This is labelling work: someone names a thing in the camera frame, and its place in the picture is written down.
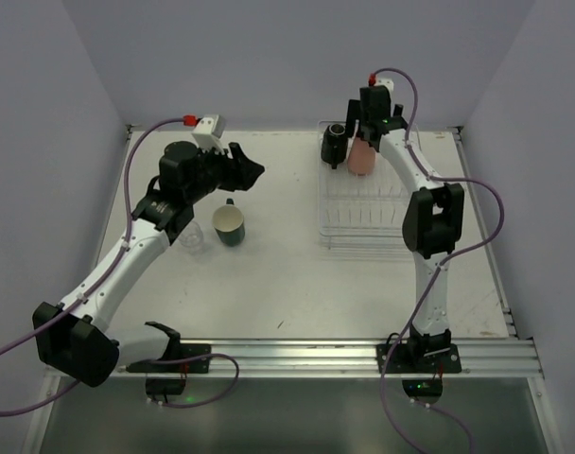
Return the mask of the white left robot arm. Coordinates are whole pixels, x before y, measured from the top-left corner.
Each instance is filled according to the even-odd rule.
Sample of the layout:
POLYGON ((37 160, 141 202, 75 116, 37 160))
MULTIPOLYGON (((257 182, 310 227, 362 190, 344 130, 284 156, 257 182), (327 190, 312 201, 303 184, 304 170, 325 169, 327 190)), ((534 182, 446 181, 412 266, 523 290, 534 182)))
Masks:
POLYGON ((188 141, 166 146, 125 233, 60 303, 42 303, 34 311, 40 360, 97 387, 119 366, 178 359, 178 331, 147 322, 126 336, 109 336, 112 318, 142 274, 193 220, 198 201, 217 189, 248 191, 264 171, 236 142, 223 151, 204 151, 188 141))

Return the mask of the teal mug white inside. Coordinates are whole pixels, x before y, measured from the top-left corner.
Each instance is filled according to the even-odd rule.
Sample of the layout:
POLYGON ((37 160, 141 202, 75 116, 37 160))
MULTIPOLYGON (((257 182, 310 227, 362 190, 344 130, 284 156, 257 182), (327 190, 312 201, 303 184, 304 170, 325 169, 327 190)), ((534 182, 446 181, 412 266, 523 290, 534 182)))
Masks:
POLYGON ((212 216, 219 240, 228 247, 240 245, 245 238, 245 218, 233 199, 227 199, 212 216))

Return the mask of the pink plastic cup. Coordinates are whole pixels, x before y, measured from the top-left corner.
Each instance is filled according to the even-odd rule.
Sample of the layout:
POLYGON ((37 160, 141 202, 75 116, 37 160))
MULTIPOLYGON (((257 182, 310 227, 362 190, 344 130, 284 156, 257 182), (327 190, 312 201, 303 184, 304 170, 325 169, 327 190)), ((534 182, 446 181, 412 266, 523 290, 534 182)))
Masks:
POLYGON ((349 152, 347 168, 358 176, 371 175, 375 168, 375 156, 375 149, 366 141, 356 137, 349 152))

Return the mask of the black metal mug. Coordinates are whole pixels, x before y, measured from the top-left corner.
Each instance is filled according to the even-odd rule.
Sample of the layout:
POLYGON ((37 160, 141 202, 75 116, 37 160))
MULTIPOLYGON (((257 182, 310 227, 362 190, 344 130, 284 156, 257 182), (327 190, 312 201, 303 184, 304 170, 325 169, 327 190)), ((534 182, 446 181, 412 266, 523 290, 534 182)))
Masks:
POLYGON ((337 169, 347 156, 349 137, 345 126, 340 123, 330 124, 322 136, 321 159, 330 165, 332 169, 337 169))

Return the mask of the clear faceted glass cup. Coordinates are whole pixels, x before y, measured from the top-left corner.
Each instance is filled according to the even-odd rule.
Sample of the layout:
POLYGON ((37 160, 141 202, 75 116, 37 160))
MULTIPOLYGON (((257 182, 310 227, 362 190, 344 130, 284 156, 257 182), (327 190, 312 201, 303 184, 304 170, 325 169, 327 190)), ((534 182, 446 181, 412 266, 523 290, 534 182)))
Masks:
POLYGON ((191 221, 180 233, 178 241, 184 250, 191 255, 199 255, 205 251, 204 234, 200 225, 191 221))

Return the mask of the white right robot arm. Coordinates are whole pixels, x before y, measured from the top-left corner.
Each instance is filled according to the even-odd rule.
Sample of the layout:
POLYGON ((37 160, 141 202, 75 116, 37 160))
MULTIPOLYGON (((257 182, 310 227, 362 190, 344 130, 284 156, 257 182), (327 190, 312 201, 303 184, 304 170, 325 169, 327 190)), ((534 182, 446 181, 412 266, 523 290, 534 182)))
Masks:
POLYGON ((389 162, 409 193, 402 237, 414 259, 417 304, 406 328, 409 337, 397 340, 386 359, 395 372, 405 366, 428 372, 450 358, 444 260, 462 237, 464 189, 441 182, 410 140, 403 107, 392 105, 391 80, 359 89, 359 99, 349 101, 346 127, 389 162))

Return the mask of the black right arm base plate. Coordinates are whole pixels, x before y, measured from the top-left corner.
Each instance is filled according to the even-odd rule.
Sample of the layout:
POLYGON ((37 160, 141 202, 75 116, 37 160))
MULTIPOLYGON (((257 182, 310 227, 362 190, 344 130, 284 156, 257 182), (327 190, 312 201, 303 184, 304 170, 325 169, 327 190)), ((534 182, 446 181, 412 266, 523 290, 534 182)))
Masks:
POLYGON ((382 372, 385 362, 387 374, 459 374, 462 372, 460 354, 455 344, 447 351, 429 356, 416 357, 405 343, 395 346, 389 356, 391 344, 380 343, 375 347, 378 371, 382 372))

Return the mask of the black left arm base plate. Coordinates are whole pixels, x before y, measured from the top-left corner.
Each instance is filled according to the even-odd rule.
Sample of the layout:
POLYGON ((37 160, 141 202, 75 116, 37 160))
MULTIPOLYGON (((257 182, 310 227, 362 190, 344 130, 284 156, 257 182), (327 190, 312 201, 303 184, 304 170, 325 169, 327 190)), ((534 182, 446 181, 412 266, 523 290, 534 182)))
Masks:
MULTIPOLYGON (((160 357, 160 360, 175 360, 194 358, 211 353, 211 345, 205 343, 176 343, 170 346, 160 357)), ((161 365, 140 361, 129 365, 129 373, 147 374, 207 374, 209 372, 210 358, 200 358, 181 364, 161 365)))

